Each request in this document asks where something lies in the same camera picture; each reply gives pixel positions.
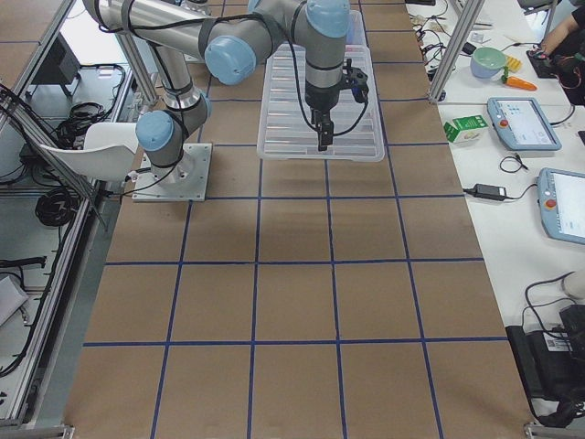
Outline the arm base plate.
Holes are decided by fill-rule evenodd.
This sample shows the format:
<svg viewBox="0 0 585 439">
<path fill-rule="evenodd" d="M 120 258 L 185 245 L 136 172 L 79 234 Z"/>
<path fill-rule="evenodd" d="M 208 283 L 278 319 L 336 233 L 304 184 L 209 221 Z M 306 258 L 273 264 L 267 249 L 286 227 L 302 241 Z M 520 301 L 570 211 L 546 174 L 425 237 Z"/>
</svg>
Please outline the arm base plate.
<svg viewBox="0 0 585 439">
<path fill-rule="evenodd" d="M 173 170 L 153 166 L 144 154 L 141 168 L 149 167 L 150 170 L 140 173 L 136 178 L 134 192 L 131 193 L 133 200 L 136 202 L 204 201 L 211 154 L 211 143 L 185 143 L 182 159 Z"/>
</svg>

